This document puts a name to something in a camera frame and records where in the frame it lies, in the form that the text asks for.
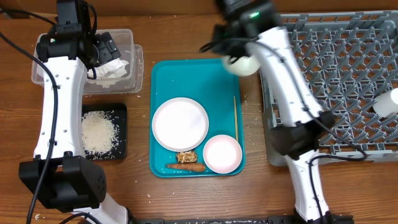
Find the brown wall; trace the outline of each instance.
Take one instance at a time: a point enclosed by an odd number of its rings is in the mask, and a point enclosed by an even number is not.
[[[87,0],[99,16],[217,13],[214,0]],[[391,10],[398,0],[274,0],[280,12]],[[56,14],[56,0],[0,0],[0,7]]]

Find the wooden tabletop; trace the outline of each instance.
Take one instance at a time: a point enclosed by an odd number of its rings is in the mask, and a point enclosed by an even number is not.
[[[128,108],[128,152],[122,161],[96,162],[108,192],[137,218],[249,218],[293,214],[295,195],[286,167],[266,158],[259,77],[240,79],[246,166],[234,177],[160,179],[149,169],[150,75],[161,60],[215,58],[199,54],[210,40],[214,16],[100,17],[99,29],[131,29],[144,49],[144,84],[137,94],[101,95],[83,103],[121,102]],[[0,30],[28,52],[49,25],[35,19],[0,22]],[[0,223],[25,223],[32,194],[18,167],[32,159],[42,114],[43,88],[30,80],[32,62],[0,40]],[[398,163],[340,162],[321,167],[326,201],[356,223],[398,223]],[[33,223],[58,223],[69,214],[37,202]]]

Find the teal tray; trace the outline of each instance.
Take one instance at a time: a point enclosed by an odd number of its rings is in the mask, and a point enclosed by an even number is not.
[[[243,122],[239,78],[228,73],[220,59],[163,61],[152,70],[150,89],[150,140],[149,165],[158,177],[207,177],[236,175],[243,170],[245,163]],[[202,173],[166,168],[167,164],[177,163],[176,152],[162,147],[152,133],[152,118],[156,109],[169,99],[186,97],[204,107],[209,117],[209,131],[205,140],[196,147],[198,162],[203,161],[203,148],[206,142],[218,134],[235,135],[234,96],[238,115],[239,144],[243,150],[242,162],[229,174],[217,174],[208,167]]]

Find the pink bowl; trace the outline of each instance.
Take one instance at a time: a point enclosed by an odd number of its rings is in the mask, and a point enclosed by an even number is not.
[[[203,158],[212,171],[227,174],[236,170],[240,165],[242,148],[231,136],[220,134],[206,142]]]

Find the brown carrot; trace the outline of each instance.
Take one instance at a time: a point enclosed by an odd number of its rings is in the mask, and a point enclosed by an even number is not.
[[[206,166],[204,164],[197,164],[197,163],[167,164],[166,167],[171,169],[188,170],[194,172],[204,172],[206,170]]]

